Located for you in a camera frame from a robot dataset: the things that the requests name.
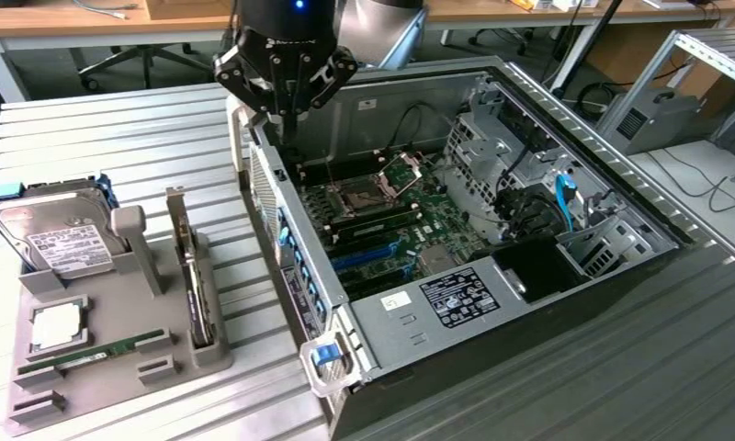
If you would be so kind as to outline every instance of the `slotted aluminum surface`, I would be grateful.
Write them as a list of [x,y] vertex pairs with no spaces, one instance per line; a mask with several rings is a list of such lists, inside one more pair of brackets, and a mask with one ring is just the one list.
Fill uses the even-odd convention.
[[[196,85],[6,106],[0,182],[61,180],[96,171],[122,206],[143,205],[149,240],[172,234],[164,190],[188,189],[193,225],[212,244],[233,366],[41,429],[21,440],[323,440],[321,407],[261,260],[235,179],[225,91]],[[0,237],[0,439],[8,407],[20,260]]]
[[682,30],[675,45],[735,80],[735,28]]

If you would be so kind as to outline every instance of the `gray device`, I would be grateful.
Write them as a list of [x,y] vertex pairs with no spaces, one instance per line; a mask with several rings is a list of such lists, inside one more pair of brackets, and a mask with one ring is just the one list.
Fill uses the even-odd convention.
[[512,72],[483,59],[363,73],[292,145],[261,120],[244,133],[333,438],[588,320],[681,250]]
[[5,429],[21,435],[232,364],[209,245],[167,189],[172,238],[148,243],[140,206],[112,210],[129,244],[113,271],[20,276]]
[[[608,120],[626,94],[619,94],[602,117]],[[638,99],[615,131],[606,134],[610,144],[626,155],[666,147],[699,112],[695,96],[683,95],[671,87],[654,87]]]
[[117,207],[109,179],[0,186],[0,233],[32,271],[62,279],[109,271],[128,250],[109,225]]

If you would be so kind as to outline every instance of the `metal shelf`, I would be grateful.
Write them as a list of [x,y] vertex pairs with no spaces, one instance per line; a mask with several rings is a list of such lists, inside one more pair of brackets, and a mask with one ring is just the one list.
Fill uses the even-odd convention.
[[735,28],[681,30],[675,46],[735,80]]

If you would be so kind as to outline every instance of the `white label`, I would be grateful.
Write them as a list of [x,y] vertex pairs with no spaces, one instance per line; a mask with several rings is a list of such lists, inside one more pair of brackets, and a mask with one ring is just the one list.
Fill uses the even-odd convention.
[[406,291],[396,292],[381,299],[383,308],[388,311],[406,306],[412,302]]
[[26,236],[56,273],[109,264],[112,254],[94,225]]
[[61,365],[57,365],[58,369],[70,369],[76,366],[86,365],[88,363],[94,363],[98,360],[102,360],[109,355],[105,352],[98,352],[94,355],[84,356],[73,361],[68,361],[66,363],[62,363]]
[[371,110],[372,108],[376,108],[376,106],[379,105],[379,100],[377,99],[365,99],[363,101],[359,102],[359,110]]

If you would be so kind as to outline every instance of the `label sticker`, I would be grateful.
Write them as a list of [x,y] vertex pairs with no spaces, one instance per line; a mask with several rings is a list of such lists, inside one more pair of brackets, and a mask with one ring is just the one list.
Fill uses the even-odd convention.
[[412,302],[406,291],[396,292],[391,296],[381,298],[383,308],[388,311],[406,306]]
[[419,288],[447,328],[455,328],[500,308],[471,267],[431,280]]
[[112,262],[112,253],[94,225],[30,234],[26,239],[57,273]]
[[376,98],[373,99],[365,99],[359,102],[357,109],[359,110],[371,110],[372,108],[376,108],[379,105],[379,100]]

